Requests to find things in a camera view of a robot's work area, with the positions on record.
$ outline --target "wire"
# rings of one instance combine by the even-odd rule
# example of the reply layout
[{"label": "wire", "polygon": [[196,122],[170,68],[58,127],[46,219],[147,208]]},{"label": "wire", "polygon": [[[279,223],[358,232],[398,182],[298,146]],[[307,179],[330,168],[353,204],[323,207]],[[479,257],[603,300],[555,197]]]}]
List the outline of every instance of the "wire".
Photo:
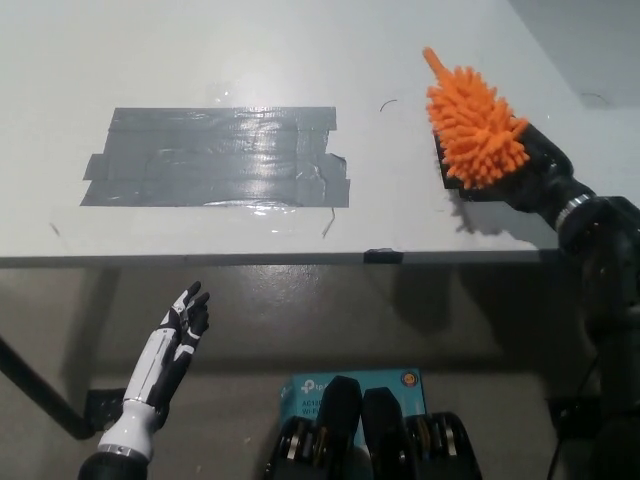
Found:
[{"label": "wire", "polygon": [[[576,389],[573,409],[571,410],[571,412],[568,413],[568,415],[572,415],[575,412],[578,406],[578,400],[582,396],[582,392],[587,386],[587,383],[589,382],[589,378],[591,378],[591,375],[593,374],[597,365],[598,365],[598,356],[596,355],[596,358],[593,359],[593,361],[591,362],[591,365],[589,365],[589,368],[587,368],[587,371],[585,372],[584,376],[582,377],[582,380],[580,381],[580,384],[578,385],[578,388]],[[549,469],[547,470],[547,480],[553,480],[553,475],[556,473],[556,468],[558,467],[558,460],[560,459],[560,451],[562,450],[563,443],[564,443],[564,437],[562,436],[562,431],[560,431],[558,433],[558,441],[556,442],[556,448],[553,451],[553,456],[551,457],[551,461],[549,462]]]}]

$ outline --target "concrete floor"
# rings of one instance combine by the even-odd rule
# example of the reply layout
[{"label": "concrete floor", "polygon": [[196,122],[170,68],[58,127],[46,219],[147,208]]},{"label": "concrete floor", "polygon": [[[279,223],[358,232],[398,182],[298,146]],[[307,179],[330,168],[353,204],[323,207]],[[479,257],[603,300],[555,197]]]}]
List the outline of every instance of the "concrete floor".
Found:
[{"label": "concrete floor", "polygon": [[[486,479],[540,479],[544,398],[572,394],[592,352],[575,282],[554,266],[262,266],[0,271],[0,334],[76,405],[124,386],[151,329],[199,279],[211,328],[156,436],[150,477],[259,478],[293,372],[417,366],[432,411],[456,412]],[[75,478],[70,440],[0,378],[3,479]],[[557,478],[581,478],[584,449]],[[562,470],[567,470],[563,477]]]}]

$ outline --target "blue box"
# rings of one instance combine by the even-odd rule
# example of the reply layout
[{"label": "blue box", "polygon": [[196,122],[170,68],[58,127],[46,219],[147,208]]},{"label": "blue box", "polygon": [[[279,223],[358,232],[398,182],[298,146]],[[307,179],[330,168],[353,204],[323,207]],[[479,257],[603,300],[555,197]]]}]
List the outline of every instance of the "blue box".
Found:
[{"label": "blue box", "polygon": [[[315,420],[325,387],[337,375],[355,378],[364,395],[369,388],[388,387],[398,399],[403,416],[426,413],[422,379],[417,368],[401,370],[370,370],[355,372],[303,373],[293,375],[280,394],[280,425],[293,416]],[[354,446],[367,452],[362,421],[353,440]]]}]

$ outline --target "prosthetic hand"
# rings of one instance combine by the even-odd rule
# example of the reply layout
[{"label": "prosthetic hand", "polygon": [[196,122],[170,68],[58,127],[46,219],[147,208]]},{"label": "prosthetic hand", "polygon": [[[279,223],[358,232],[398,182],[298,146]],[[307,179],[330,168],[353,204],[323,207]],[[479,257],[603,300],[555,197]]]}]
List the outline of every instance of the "prosthetic hand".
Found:
[{"label": "prosthetic hand", "polygon": [[98,453],[85,461],[80,480],[147,477],[152,436],[164,425],[171,398],[209,328],[209,294],[194,299],[199,290],[200,282],[185,290],[149,336],[127,387],[122,416],[100,439]]}]

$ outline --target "orange microfiber duster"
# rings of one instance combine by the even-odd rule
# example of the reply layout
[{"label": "orange microfiber duster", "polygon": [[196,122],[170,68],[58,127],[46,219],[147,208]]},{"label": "orange microfiber duster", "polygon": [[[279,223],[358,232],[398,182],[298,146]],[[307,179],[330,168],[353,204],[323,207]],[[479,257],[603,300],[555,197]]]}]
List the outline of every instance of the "orange microfiber duster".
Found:
[{"label": "orange microfiber duster", "polygon": [[515,118],[506,100],[496,100],[496,89],[471,67],[452,73],[430,48],[423,54],[438,79],[438,86],[427,90],[427,111],[444,149],[447,175],[465,189],[483,188],[529,160],[516,140],[527,120]]}]

